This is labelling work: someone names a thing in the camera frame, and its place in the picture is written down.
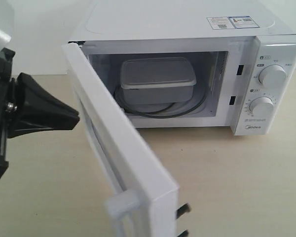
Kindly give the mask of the white microwave door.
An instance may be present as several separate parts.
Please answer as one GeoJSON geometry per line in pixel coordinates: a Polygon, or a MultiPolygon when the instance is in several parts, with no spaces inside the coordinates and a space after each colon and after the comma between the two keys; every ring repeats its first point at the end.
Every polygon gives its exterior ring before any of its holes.
{"type": "Polygon", "coordinates": [[[117,105],[76,43],[62,47],[89,144],[113,189],[105,208],[115,235],[176,237],[179,185],[117,105]]]}

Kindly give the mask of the lower white control knob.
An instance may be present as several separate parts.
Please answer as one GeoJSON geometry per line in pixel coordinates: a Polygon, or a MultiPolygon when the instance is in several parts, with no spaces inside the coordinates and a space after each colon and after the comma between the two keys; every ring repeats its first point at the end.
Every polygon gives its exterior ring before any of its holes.
{"type": "Polygon", "coordinates": [[[256,117],[267,117],[273,113],[274,105],[270,98],[259,97],[249,104],[249,110],[256,117]]]}

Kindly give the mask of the white microwave oven body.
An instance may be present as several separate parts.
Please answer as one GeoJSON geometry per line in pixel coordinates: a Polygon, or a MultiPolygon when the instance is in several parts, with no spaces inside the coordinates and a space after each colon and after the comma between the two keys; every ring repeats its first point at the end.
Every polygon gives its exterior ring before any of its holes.
{"type": "Polygon", "coordinates": [[[144,118],[118,105],[135,129],[226,126],[234,135],[264,135],[296,67],[296,32],[256,0],[95,0],[68,43],[80,47],[114,100],[110,74],[126,60],[184,57],[203,70],[207,98],[188,115],[144,118]],[[207,20],[228,16],[250,16],[259,28],[213,30],[207,20]],[[259,82],[270,65],[287,73],[282,86],[259,82]],[[272,100],[271,115],[250,112],[259,97],[272,100]]]}

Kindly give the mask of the white control knob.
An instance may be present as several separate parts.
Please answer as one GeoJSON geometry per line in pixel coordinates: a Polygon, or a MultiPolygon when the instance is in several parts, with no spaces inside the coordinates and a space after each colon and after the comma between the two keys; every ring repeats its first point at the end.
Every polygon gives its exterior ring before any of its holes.
{"type": "Polygon", "coordinates": [[[259,97],[249,104],[249,110],[256,117],[267,117],[273,113],[274,105],[270,98],[259,97]]]}
{"type": "Polygon", "coordinates": [[[280,65],[270,65],[259,74],[259,82],[268,88],[282,86],[287,79],[287,73],[280,65]]]}

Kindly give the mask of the glass microwave turntable plate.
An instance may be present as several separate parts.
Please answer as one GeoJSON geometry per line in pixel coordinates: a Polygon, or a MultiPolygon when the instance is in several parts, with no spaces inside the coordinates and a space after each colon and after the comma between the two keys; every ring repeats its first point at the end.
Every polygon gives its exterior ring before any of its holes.
{"type": "Polygon", "coordinates": [[[141,116],[150,119],[169,119],[188,115],[203,106],[208,94],[208,80],[203,70],[199,70],[191,63],[195,75],[196,85],[193,88],[192,98],[185,102],[152,104],[152,105],[130,105],[125,102],[120,86],[121,63],[115,66],[110,74],[112,80],[111,91],[118,105],[125,113],[133,116],[141,116]]]}

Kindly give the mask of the upper white control knob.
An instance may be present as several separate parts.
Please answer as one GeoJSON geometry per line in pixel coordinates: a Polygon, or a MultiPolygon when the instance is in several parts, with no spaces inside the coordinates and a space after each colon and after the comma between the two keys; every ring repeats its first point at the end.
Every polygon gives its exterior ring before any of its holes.
{"type": "Polygon", "coordinates": [[[287,79],[287,73],[280,65],[270,65],[259,74],[259,82],[268,88],[282,86],[287,79]]]}

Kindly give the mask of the blue white label sticker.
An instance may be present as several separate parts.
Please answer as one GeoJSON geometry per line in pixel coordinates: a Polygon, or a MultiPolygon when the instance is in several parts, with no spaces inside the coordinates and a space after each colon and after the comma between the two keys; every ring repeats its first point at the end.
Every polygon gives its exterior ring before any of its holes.
{"type": "Polygon", "coordinates": [[[250,16],[207,17],[207,20],[213,30],[259,28],[250,16]]]}

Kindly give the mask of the white plastic lidded container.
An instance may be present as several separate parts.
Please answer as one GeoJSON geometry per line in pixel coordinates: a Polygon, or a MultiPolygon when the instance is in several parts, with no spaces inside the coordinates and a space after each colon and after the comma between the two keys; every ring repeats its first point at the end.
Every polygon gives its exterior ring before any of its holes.
{"type": "Polygon", "coordinates": [[[194,69],[183,57],[128,60],[121,66],[122,95],[130,105],[185,102],[196,83],[194,69]]]}

